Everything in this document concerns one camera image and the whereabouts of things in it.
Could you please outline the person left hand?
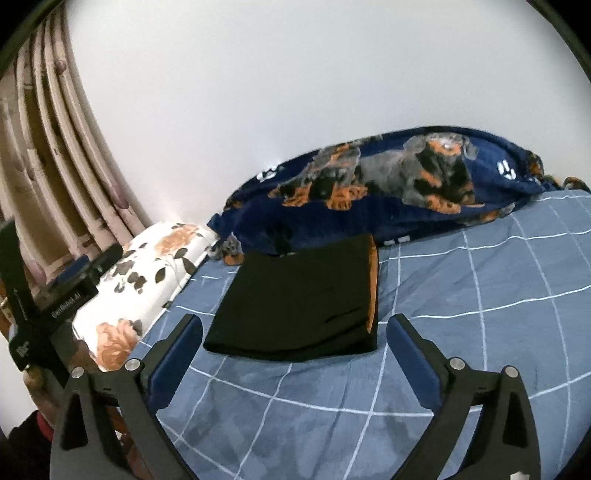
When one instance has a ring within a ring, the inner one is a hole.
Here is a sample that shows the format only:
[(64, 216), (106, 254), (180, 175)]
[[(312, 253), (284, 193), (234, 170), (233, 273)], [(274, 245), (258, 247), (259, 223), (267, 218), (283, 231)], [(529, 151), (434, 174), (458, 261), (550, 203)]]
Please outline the person left hand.
[(38, 366), (29, 366), (24, 370), (23, 382), (37, 410), (54, 428), (63, 393), (60, 384), (51, 372)]

